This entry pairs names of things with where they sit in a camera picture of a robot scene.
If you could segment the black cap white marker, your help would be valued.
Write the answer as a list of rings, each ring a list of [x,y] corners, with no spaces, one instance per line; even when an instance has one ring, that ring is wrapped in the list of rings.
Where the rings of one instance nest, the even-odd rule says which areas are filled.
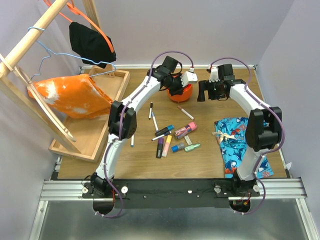
[[[148,114],[148,119],[149,120],[152,118],[152,112],[153,112],[153,102],[150,102],[149,114]]]

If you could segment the brown cap white marker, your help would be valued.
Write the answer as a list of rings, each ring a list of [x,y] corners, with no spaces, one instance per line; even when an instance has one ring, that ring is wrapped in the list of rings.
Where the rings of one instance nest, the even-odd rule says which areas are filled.
[[[195,118],[190,114],[188,113],[184,108],[182,108],[181,106],[178,106],[177,107],[180,111],[182,111],[188,118],[190,118],[191,120],[194,120]]]

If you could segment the purple cap white marker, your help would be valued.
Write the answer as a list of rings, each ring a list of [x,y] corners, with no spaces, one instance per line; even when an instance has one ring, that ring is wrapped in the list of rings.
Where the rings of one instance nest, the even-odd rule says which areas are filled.
[[[155,131],[158,132],[159,131],[159,127],[158,127],[158,124],[157,124],[155,113],[153,111],[151,112],[151,118],[153,120]]]

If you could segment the pink cap glue stick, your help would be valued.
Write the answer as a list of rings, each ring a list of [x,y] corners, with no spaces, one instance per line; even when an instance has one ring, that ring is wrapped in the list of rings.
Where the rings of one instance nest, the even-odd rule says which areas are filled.
[[[195,122],[190,122],[186,126],[176,130],[173,134],[174,138],[176,140],[184,138],[186,135],[188,135],[190,132],[197,129],[197,124]]]

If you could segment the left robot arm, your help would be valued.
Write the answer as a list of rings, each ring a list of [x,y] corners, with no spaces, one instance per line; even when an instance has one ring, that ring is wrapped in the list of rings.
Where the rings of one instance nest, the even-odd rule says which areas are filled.
[[[121,102],[112,103],[108,119],[107,146],[101,162],[90,176],[90,185],[99,197],[107,197],[111,190],[117,191],[112,184],[116,163],[124,144],[137,129],[137,112],[161,87],[169,89],[176,95],[188,84],[185,73],[171,74],[153,69],[128,97]]]

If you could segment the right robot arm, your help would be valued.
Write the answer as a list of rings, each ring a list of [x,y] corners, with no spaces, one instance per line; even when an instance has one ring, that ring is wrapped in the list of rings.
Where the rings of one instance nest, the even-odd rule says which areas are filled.
[[[236,80],[201,80],[198,83],[197,101],[205,101],[205,91],[210,100],[231,98],[248,114],[245,130],[246,151],[244,158],[231,178],[218,179],[220,187],[226,186],[227,192],[241,196],[252,191],[258,180],[259,168],[267,154],[277,151],[277,144],[282,145],[285,131],[282,124],[282,110],[271,107],[259,99],[242,79]]]

